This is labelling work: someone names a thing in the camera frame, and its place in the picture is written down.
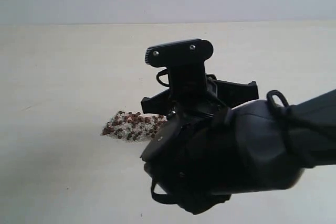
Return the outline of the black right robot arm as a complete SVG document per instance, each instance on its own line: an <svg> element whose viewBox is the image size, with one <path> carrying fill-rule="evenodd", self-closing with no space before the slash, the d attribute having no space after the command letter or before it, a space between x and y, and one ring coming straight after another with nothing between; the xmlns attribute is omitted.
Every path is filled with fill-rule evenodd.
<svg viewBox="0 0 336 224"><path fill-rule="evenodd" d="M335 91L297 105L255 82L219 81L202 63L166 67L167 90L141 102L166 122L141 154L152 198L201 214L233 194L286 190L335 164Z"/></svg>

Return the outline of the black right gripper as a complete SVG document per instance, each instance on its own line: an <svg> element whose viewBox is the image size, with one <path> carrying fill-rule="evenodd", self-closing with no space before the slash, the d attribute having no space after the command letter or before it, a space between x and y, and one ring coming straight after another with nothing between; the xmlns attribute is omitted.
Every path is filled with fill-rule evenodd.
<svg viewBox="0 0 336 224"><path fill-rule="evenodd" d="M223 108L235 108L259 99L256 82L218 80L215 75L205 73L202 63L165 67L156 74L156 80L167 89L141 100L144 114L168 116L181 110L191 116L211 118Z"/></svg>

